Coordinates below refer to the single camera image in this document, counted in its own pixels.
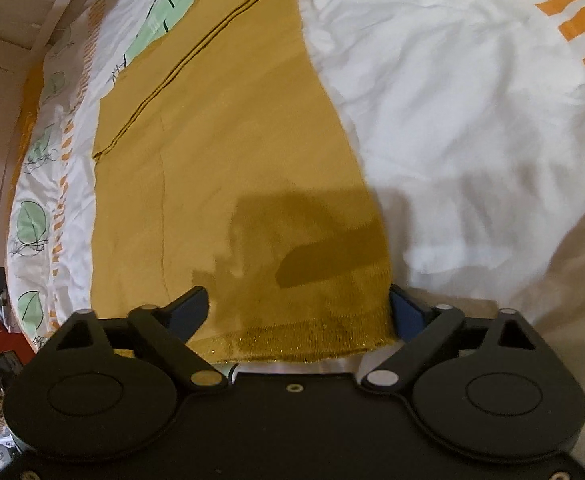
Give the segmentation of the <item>orange bed sheet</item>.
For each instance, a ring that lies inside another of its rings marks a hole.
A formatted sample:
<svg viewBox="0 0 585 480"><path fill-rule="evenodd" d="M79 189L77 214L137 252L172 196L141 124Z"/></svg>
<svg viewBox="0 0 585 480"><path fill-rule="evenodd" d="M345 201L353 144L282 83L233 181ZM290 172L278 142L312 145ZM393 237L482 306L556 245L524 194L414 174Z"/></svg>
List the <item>orange bed sheet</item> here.
<svg viewBox="0 0 585 480"><path fill-rule="evenodd" d="M40 97L44 87L43 60L36 61L27 73L21 92L20 112L16 122L16 133L19 134L17 160L8 193L8 207L12 206L21 166L30 146L32 131L38 120Z"/></svg>

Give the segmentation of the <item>mustard yellow knit sweater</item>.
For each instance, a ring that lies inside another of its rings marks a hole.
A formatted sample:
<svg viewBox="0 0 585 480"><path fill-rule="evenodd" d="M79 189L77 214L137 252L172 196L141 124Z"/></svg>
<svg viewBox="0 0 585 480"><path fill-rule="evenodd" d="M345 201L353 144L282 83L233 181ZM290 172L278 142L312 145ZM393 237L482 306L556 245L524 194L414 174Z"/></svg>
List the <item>mustard yellow knit sweater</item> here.
<svg viewBox="0 0 585 480"><path fill-rule="evenodd" d="M195 0L99 107L91 305L207 290L209 361L393 340L378 206L310 62L298 0Z"/></svg>

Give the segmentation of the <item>white leaf-print duvet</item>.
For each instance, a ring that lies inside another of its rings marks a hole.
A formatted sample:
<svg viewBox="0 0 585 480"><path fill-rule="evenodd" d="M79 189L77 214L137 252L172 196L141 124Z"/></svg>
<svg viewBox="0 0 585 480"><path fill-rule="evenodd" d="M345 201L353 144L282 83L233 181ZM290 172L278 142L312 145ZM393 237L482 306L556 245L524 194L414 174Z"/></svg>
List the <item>white leaf-print duvet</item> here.
<svg viewBox="0 0 585 480"><path fill-rule="evenodd" d="M520 310L585 389L585 0L299 3L396 280ZM87 303L99 104L167 5L96 0L44 58L7 257L33 347ZM585 429L573 452L585 465Z"/></svg>

